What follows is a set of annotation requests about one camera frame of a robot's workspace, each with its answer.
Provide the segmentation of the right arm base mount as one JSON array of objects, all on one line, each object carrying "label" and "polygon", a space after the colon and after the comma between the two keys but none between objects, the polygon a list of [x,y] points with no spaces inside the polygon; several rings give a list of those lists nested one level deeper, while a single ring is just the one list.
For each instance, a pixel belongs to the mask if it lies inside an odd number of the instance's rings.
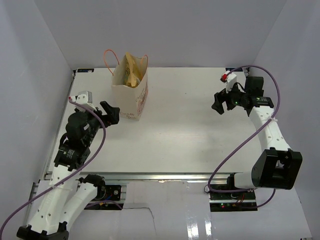
[{"label": "right arm base mount", "polygon": [[211,213],[248,212],[258,210],[254,191],[219,193],[210,191],[207,185],[203,190],[209,196]]}]

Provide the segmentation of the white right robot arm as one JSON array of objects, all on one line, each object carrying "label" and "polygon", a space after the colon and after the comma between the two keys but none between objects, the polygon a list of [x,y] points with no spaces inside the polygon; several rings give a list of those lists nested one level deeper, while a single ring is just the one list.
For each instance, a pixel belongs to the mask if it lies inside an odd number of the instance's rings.
[{"label": "white right robot arm", "polygon": [[220,80],[226,87],[214,95],[212,109],[222,115],[223,103],[228,110],[242,107],[259,131],[257,136],[262,151],[250,170],[232,173],[228,177],[226,195],[236,200],[243,195],[244,190],[292,189],[303,157],[299,151],[291,149],[277,120],[272,117],[275,113],[274,104],[270,97],[264,96],[263,77],[246,77],[243,89],[240,89],[237,76],[229,71],[226,71]]}]

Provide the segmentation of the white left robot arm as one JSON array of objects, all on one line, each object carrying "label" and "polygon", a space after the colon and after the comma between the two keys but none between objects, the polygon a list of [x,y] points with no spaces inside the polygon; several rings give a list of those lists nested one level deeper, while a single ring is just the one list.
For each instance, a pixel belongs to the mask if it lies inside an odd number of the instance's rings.
[{"label": "white left robot arm", "polygon": [[90,146],[99,130],[106,131],[120,120],[120,109],[100,102],[103,110],[76,103],[59,141],[49,187],[34,216],[19,227],[22,240],[66,240],[80,213],[93,200],[105,196],[105,180],[89,174],[79,177],[84,166],[94,159]]}]

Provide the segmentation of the large brown paper snack pouch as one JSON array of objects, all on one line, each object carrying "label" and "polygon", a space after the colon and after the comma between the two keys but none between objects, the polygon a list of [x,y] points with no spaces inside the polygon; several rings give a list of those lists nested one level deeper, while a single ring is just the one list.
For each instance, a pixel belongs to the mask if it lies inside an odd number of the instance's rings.
[{"label": "large brown paper snack pouch", "polygon": [[123,84],[130,88],[136,88],[143,79],[142,68],[135,56],[125,53],[125,74]]}]

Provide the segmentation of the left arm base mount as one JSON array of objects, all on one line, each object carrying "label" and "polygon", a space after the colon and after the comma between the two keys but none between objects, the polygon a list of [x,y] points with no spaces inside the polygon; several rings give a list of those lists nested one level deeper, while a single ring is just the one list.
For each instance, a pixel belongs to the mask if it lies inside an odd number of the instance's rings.
[{"label": "left arm base mount", "polygon": [[122,210],[121,185],[106,184],[105,178],[96,174],[89,174],[79,178],[79,186],[91,184],[96,189],[96,196],[85,206],[85,210]]}]

